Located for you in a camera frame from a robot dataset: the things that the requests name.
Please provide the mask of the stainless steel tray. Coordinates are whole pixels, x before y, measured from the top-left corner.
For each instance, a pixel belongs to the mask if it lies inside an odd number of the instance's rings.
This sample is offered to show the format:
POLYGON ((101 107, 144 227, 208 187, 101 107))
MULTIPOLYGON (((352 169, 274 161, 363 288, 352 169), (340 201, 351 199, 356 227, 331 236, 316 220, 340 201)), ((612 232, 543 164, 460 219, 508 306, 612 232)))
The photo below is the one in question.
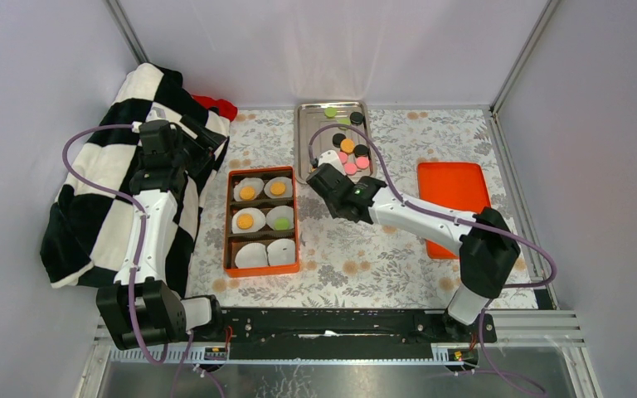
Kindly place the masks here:
MULTIPOLYGON (((370 168, 368 170, 358 169, 358 172, 350 178, 356 182, 360 177, 375 177, 377 175, 376 159, 372 155, 372 147, 365 140, 365 138, 372 136, 367 106, 359 100, 334 100, 300 104, 294 112, 294 154, 296 159, 294 169, 299 182, 304 183, 313 171, 313 159, 329 150, 334 151, 337 155, 342 152, 332 144, 332 136, 335 133, 345 134, 355 143, 355 146, 364 144, 370 148, 370 168), (338 113, 334 119, 324 117, 323 109, 326 107, 337 109, 338 113), (338 122, 341 118, 349 119, 349 115, 353 111, 362 112, 365 115, 362 125, 342 125, 338 122)), ((353 154, 348 155, 348 163, 354 163, 355 158, 353 154)))

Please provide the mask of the orange cookie box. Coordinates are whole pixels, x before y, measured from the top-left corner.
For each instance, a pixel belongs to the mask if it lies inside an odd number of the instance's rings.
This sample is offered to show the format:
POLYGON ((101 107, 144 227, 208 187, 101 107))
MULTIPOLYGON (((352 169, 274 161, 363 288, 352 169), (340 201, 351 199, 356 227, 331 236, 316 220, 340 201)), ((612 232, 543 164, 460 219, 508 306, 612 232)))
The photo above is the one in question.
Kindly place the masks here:
POLYGON ((222 268, 232 278, 299 271, 299 223, 291 166, 228 174, 222 268))

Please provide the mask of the orange box lid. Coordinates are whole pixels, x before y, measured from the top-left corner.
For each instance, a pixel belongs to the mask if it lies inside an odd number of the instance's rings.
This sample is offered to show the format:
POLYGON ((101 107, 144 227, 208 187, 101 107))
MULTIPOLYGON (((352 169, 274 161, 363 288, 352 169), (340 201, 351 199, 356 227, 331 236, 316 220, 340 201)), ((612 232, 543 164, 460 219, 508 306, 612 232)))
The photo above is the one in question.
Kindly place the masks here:
POLYGON ((421 200, 475 213, 491 206, 483 171, 476 163, 420 163, 416 174, 421 200))

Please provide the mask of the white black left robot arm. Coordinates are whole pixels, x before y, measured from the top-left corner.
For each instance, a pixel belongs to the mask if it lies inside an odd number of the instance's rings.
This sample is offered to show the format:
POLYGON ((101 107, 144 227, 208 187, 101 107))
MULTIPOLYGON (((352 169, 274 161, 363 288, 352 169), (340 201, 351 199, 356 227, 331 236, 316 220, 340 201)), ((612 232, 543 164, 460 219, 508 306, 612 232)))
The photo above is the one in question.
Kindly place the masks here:
POLYGON ((113 284, 100 288, 96 305, 120 350, 221 336, 224 319, 212 295, 179 298, 167 283, 166 240, 182 202, 184 183, 212 164, 226 136, 184 116, 134 124, 142 152, 126 197, 134 223, 121 270, 113 284))

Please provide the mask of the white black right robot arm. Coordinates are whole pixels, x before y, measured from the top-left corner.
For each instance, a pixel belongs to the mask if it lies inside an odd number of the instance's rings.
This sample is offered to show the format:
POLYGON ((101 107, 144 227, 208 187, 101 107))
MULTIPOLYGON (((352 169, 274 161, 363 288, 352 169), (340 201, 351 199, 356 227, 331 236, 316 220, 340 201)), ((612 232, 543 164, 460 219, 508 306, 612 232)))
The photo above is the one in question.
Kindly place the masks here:
POLYGON ((457 211, 401 194, 389 181, 353 181, 329 163, 306 182, 333 218, 390 226, 432 241, 460 260, 461 285, 442 320, 444 334, 462 342, 487 303, 503 290, 521 249, 498 211, 457 211))

